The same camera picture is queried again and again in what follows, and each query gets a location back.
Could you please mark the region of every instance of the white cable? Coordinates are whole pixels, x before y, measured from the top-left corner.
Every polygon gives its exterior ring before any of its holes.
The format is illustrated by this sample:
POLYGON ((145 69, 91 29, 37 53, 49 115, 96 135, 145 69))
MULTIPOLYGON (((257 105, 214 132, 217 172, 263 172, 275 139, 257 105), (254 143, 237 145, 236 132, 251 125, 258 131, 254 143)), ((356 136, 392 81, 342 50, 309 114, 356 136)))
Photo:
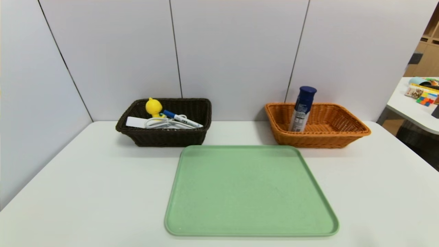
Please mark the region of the white cable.
POLYGON ((147 119, 145 121, 145 128, 146 129, 163 129, 163 128, 167 128, 167 127, 175 127, 177 129, 195 129, 194 126, 182 123, 182 122, 178 122, 178 121, 174 121, 173 118, 161 118, 161 117, 152 117, 150 119, 147 119), (150 125, 148 125, 148 122, 150 121, 155 121, 156 123, 152 123, 150 125))

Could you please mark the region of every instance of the blue cap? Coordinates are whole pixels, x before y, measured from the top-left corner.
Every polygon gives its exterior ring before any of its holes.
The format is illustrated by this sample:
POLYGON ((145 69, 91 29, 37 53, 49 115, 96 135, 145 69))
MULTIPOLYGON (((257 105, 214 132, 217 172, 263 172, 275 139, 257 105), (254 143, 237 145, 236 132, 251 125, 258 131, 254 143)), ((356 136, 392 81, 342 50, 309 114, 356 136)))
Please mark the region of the blue cap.
POLYGON ((167 110, 164 110, 163 114, 165 114, 167 117, 170 117, 170 118, 174 118, 174 116, 175 116, 174 113, 167 111, 167 110))
POLYGON ((313 100, 314 94, 317 93, 317 89, 308 86, 300 87, 299 98, 300 100, 313 100))

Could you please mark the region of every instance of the wicker basket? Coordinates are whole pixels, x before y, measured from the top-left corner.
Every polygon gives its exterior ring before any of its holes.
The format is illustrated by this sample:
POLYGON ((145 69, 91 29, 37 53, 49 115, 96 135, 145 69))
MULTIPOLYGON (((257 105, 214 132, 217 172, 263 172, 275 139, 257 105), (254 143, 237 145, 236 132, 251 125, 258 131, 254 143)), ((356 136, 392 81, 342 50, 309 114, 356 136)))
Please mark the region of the wicker basket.
POLYGON ((175 114, 184 114, 188 119, 203 125, 203 128, 193 130, 178 129, 142 129, 126 126, 129 116, 151 118, 146 112, 145 104, 148 99, 136 100, 120 117, 116 130, 126 134, 139 147, 186 147, 201 145, 212 121, 212 105, 205 98, 158 98, 164 110, 175 114))
POLYGON ((265 111, 270 119, 274 138, 280 145, 298 148, 343 148, 370 129, 344 107, 314 103, 304 132, 289 132, 294 103, 270 103, 265 111))

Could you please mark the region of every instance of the can label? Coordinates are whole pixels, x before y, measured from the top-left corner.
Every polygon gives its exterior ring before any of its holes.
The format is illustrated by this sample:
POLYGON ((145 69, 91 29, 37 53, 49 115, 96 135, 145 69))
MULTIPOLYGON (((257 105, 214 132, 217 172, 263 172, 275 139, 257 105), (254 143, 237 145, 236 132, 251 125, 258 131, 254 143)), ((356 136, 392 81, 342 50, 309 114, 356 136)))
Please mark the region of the can label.
POLYGON ((294 109, 293 116, 290 123, 290 131, 302 132, 305 130, 306 122, 308 121, 309 109, 307 105, 298 104, 294 109))

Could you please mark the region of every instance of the desk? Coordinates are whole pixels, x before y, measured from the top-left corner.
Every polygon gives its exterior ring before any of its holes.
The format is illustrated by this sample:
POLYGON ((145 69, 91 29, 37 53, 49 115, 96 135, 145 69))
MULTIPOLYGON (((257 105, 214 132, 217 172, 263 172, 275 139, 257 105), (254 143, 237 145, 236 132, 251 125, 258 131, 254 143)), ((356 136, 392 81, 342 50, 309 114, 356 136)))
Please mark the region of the desk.
POLYGON ((411 77, 403 77, 387 102, 387 108, 432 134, 439 134, 439 119, 432 116, 437 105, 424 106, 405 96, 411 77))
MULTIPOLYGON (((300 149, 339 221, 324 238, 175 237, 164 216, 182 148, 139 148, 95 122, 0 212, 0 246, 437 246, 439 173, 381 126, 300 149)), ((275 144, 268 122, 212 122, 206 145, 275 144)))

